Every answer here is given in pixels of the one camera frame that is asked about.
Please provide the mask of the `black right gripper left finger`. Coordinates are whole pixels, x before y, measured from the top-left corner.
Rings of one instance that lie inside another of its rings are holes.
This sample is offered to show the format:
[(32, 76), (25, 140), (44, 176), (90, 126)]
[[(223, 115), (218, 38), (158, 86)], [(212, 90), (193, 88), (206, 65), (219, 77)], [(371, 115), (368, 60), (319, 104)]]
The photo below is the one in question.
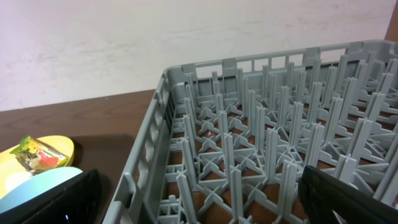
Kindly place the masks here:
[(84, 171), (1, 213), (1, 223), (94, 223), (100, 210), (98, 170)]

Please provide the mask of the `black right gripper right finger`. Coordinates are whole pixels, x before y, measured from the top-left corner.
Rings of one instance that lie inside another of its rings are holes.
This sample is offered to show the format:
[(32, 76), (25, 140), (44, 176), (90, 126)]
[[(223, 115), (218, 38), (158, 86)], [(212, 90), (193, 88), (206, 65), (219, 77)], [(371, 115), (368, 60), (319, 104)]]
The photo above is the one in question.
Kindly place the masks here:
[(314, 166), (306, 166), (298, 182), (298, 197), (310, 223), (397, 223), (397, 210)]

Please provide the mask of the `light blue bowl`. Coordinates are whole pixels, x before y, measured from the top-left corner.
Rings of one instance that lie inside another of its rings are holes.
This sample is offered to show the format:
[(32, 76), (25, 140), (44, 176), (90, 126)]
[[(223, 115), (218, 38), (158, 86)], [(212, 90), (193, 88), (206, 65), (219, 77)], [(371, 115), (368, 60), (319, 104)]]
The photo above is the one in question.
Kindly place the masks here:
[(76, 167), (60, 167), (37, 175), (30, 172), (8, 175), (3, 182), (6, 194), (1, 197), (1, 213), (22, 205), (82, 172)]

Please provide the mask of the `green snack wrapper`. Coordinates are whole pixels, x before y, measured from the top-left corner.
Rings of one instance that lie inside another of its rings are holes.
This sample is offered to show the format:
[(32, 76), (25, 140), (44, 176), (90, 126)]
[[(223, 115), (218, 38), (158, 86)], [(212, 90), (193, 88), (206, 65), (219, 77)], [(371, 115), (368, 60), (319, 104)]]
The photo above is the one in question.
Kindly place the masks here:
[(32, 174), (65, 167), (70, 161), (70, 157), (31, 136), (23, 137), (10, 154), (15, 155), (19, 164)]

